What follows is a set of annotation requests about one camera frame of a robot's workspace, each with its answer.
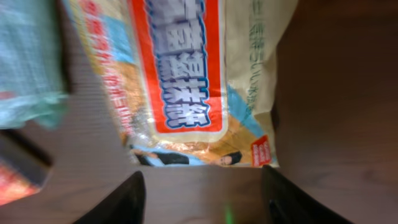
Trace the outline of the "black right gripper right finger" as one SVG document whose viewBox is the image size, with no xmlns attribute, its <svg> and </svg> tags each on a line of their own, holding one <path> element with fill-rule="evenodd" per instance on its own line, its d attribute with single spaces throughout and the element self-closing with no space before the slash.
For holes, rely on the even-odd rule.
<svg viewBox="0 0 398 224">
<path fill-rule="evenodd" d="M 271 166 L 262 167 L 261 194 L 266 216 L 271 223 L 351 224 Z"/>
</svg>

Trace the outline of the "small green wipes pack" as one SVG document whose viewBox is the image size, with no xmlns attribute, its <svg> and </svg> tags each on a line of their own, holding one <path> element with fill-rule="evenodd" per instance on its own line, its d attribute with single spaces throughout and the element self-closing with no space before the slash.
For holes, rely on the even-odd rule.
<svg viewBox="0 0 398 224">
<path fill-rule="evenodd" d="M 52 158 L 20 132 L 1 130 L 1 162 L 4 162 L 31 184 L 42 188 L 53 165 Z"/>
</svg>

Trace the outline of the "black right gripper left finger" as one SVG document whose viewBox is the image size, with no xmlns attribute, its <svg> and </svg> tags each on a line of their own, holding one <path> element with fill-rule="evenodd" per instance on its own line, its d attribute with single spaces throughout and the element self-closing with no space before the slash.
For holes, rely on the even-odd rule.
<svg viewBox="0 0 398 224">
<path fill-rule="evenodd" d="M 144 176 L 137 171 L 73 224 L 143 224 L 145 206 Z"/>
</svg>

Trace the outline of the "green wet wipes pack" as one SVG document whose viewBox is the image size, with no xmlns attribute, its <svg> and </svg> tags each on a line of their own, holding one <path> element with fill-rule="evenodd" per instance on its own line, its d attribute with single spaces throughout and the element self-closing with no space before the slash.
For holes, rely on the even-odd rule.
<svg viewBox="0 0 398 224">
<path fill-rule="evenodd" d="M 57 3 L 1 0 L 1 129 L 54 128 L 67 98 Z"/>
</svg>

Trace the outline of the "orange tissue pack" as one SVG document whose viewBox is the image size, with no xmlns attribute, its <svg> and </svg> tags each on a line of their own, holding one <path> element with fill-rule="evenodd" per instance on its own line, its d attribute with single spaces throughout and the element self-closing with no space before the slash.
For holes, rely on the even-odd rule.
<svg viewBox="0 0 398 224">
<path fill-rule="evenodd" d="M 31 196 L 41 188 L 1 161 L 1 205 Z"/>
</svg>

